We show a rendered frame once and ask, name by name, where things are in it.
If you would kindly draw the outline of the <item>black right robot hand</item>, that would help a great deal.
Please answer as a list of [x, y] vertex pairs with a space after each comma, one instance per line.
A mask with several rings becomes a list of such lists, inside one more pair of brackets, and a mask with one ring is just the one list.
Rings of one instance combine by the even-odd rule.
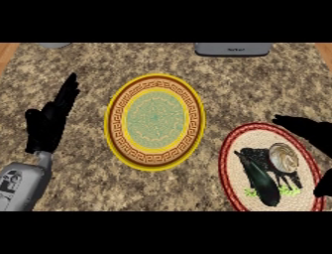
[[[271, 122], [292, 134], [304, 138], [315, 149], [332, 159], [332, 123], [308, 118], [276, 115]], [[332, 196], [332, 168], [326, 171], [314, 187], [315, 197]]]

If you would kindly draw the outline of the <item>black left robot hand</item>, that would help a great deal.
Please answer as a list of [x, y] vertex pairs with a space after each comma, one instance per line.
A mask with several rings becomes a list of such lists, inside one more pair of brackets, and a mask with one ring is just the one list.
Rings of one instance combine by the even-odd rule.
[[66, 119], [79, 94], [76, 74], [72, 72], [56, 98], [48, 101], [41, 110], [25, 111], [28, 141], [25, 152], [38, 151], [54, 153], [64, 131]]

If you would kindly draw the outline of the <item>cream swirl cupcake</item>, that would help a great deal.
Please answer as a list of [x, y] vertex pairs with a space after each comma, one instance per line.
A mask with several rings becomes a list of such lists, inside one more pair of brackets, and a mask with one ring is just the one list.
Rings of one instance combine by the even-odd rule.
[[280, 172], [292, 173], [296, 171], [298, 157], [286, 144], [274, 143], [268, 147], [268, 160]]

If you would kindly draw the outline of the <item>red-rimmed woven placemat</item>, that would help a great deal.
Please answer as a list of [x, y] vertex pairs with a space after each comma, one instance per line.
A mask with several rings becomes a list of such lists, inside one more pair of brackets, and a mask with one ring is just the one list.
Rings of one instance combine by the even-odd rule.
[[[298, 168], [292, 173], [280, 172], [268, 160], [268, 147], [286, 144], [298, 157]], [[245, 172], [245, 155], [270, 177], [276, 186], [279, 202], [265, 205]], [[312, 190], [320, 181], [320, 170], [314, 159], [298, 140], [280, 128], [267, 123], [240, 125], [227, 135], [218, 158], [221, 186], [236, 211], [321, 211], [324, 198]]]

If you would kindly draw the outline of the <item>yellow patterned plate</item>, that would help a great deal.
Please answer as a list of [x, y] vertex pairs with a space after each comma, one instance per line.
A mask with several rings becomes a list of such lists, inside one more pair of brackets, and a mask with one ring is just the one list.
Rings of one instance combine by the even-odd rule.
[[180, 165], [203, 136], [206, 117], [193, 87], [178, 77], [150, 73], [115, 92], [103, 116], [103, 135], [116, 159], [140, 171]]

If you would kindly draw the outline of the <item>pale grey rounded object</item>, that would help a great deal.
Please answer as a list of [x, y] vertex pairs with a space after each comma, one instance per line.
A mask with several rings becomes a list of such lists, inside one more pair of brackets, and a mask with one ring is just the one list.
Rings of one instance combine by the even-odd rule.
[[70, 43], [38, 43], [38, 45], [47, 49], [59, 49], [67, 46]]

